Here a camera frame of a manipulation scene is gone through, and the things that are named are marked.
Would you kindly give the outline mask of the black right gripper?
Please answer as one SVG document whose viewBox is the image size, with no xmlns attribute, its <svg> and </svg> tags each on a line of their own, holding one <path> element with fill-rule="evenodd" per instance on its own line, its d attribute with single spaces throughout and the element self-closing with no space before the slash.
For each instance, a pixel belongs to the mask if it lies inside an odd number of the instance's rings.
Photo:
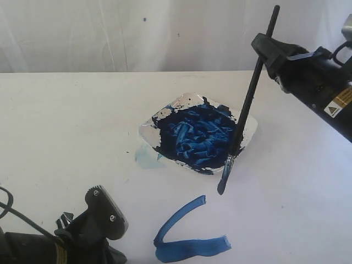
<svg viewBox="0 0 352 264">
<path fill-rule="evenodd" d="M 299 45 L 257 34 L 251 47 L 268 76 L 338 133 L 351 141 L 351 72 L 335 64 L 323 47 L 312 53 Z"/>
</svg>

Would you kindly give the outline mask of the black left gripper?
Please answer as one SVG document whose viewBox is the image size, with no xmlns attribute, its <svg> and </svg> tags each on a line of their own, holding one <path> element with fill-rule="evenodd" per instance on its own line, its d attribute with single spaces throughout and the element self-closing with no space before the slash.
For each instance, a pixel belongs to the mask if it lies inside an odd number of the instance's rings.
<svg viewBox="0 0 352 264">
<path fill-rule="evenodd" d="M 88 211 L 76 218 L 64 212 L 56 221 L 55 235 L 67 246 L 67 263 L 127 263 L 127 257 L 109 245 L 127 231 L 120 213 L 95 219 Z"/>
</svg>

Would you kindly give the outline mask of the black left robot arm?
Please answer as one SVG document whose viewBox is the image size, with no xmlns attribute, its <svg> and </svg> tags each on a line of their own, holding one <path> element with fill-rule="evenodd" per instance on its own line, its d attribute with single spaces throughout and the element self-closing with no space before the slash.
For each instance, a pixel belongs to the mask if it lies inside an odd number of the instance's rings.
<svg viewBox="0 0 352 264">
<path fill-rule="evenodd" d="M 1 232 L 1 263 L 126 263 L 127 257 L 108 242 L 125 230 L 113 214 L 97 217 L 85 211 L 55 231 L 65 247 L 44 235 Z"/>
</svg>

